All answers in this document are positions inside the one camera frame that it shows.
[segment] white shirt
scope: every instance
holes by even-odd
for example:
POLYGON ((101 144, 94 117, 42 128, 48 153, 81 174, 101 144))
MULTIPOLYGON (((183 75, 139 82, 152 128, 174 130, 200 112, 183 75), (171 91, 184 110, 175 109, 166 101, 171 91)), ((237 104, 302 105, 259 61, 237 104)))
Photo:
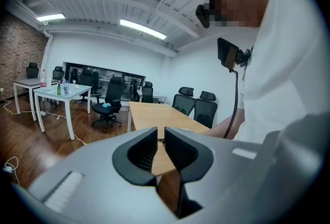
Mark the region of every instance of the white shirt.
POLYGON ((307 114, 330 110, 329 40, 314 0, 269 0, 238 108, 235 140, 262 143, 307 114))

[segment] wooden floor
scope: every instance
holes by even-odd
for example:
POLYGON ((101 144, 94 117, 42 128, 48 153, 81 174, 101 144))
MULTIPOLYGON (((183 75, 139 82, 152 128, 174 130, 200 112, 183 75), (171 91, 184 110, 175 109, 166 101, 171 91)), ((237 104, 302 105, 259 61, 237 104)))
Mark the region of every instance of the wooden floor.
MULTIPOLYGON (((87 104, 78 106, 70 102, 71 120, 74 133, 85 143, 90 143, 106 138, 115 137, 127 132, 127 111, 119 111, 117 120, 122 122, 122 126, 113 124, 108 132, 104 133, 105 125, 97 124, 91 127, 94 120, 99 119, 99 115, 92 109, 87 114, 87 104)), ((1 137, 0 137, 0 158, 4 163, 13 156, 19 159, 19 167, 16 170, 20 184, 24 188, 29 185, 40 174, 48 170, 51 166, 82 147, 83 144, 69 137, 67 121, 65 118, 57 120, 56 116, 47 114, 43 117, 46 132, 42 133, 39 122, 33 121, 31 113, 21 113, 12 115, 6 111, 2 103, 0 105, 1 137)), ((20 111, 30 111, 30 104, 25 97, 19 98, 20 111)), ((15 102, 7 105, 7 108, 16 113, 15 102)), ((64 103, 56 105, 48 101, 40 101, 40 109, 53 114, 65 116, 64 103)), ((177 201, 177 172, 172 172, 162 177, 159 184, 159 195, 162 200, 172 210, 176 210, 177 201)), ((15 176, 11 175, 11 181, 16 182, 15 176)))

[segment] ceiling light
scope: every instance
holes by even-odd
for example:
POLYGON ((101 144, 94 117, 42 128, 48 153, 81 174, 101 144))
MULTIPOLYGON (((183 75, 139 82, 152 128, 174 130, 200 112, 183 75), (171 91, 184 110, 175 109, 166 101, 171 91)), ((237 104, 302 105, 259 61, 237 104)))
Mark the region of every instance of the ceiling light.
POLYGON ((134 23, 134 22, 131 22, 131 21, 128 21, 128 20, 120 19, 120 25, 130 27, 130 28, 134 28, 134 29, 137 29, 139 31, 143 31, 143 32, 148 33, 152 36, 155 36, 155 37, 157 37, 161 40, 166 38, 166 35, 164 35, 162 33, 159 33, 159 32, 157 32, 157 31, 155 31, 151 28, 147 28, 145 26, 142 26, 140 24, 137 24, 137 23, 134 23))
POLYGON ((46 16, 37 18, 37 20, 39 20, 39 21, 58 20, 58 19, 65 19, 65 16, 63 14, 55 14, 55 15, 46 15, 46 16))

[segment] power cord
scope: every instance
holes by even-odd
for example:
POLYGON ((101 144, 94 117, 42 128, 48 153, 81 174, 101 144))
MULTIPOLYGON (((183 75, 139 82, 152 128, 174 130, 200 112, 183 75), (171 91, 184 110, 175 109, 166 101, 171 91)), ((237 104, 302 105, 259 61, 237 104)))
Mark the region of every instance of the power cord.
POLYGON ((17 182, 20 185, 20 180, 19 180, 19 178, 17 177, 17 174, 16 174, 16 169, 18 167, 19 167, 19 160, 18 160, 18 158, 16 156, 14 156, 14 157, 10 158, 9 160, 7 160, 5 162, 5 165, 4 165, 3 170, 6 171, 6 172, 8 172, 8 173, 12 173, 12 171, 14 171, 14 174, 16 176, 17 182), (14 165, 12 165, 11 163, 9 163, 9 161, 12 160, 12 159, 14 159, 14 158, 16 158, 16 161, 17 161, 17 166, 16 167, 14 165))
MULTIPOLYGON (((5 100, 5 99, 4 99, 3 92, 1 92, 1 95, 2 95, 3 100, 4 100, 5 102, 7 102, 7 104, 4 105, 3 108, 7 109, 5 106, 9 105, 9 104, 11 103, 11 101, 9 101, 9 100, 5 100)), ((21 111, 21 113, 31 113, 31 112, 32 112, 32 111, 21 111)), ((48 114, 50 114, 50 115, 57 116, 57 118, 56 118, 57 120, 59 120, 60 117, 66 118, 65 116, 58 115, 58 114, 53 114, 53 113, 50 113, 50 112, 44 112, 44 113, 48 113, 48 114)), ((84 144, 84 146, 87 145, 87 143, 84 143, 81 139, 79 139, 79 138, 77 137, 76 134, 73 134, 73 135, 77 138, 77 140, 81 141, 81 142, 84 144)))
POLYGON ((232 124, 234 122, 235 116, 236 116, 236 111, 237 111, 237 104, 238 104, 238 72, 234 71, 234 70, 230 70, 230 72, 234 72, 236 74, 236 91, 235 91, 235 104, 234 104, 234 111, 233 111, 233 115, 232 118, 230 120, 229 126, 227 128, 227 131, 225 133, 225 135, 223 136, 224 139, 226 139, 228 137, 228 134, 232 128, 232 124))

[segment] green bottle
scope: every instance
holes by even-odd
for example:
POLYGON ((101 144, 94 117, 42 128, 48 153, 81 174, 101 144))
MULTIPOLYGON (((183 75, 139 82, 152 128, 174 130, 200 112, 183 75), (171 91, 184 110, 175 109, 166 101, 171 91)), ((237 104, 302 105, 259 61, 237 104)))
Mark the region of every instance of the green bottle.
POLYGON ((61 87, 60 87, 60 82, 58 82, 58 87, 57 87, 57 94, 61 94, 61 87))

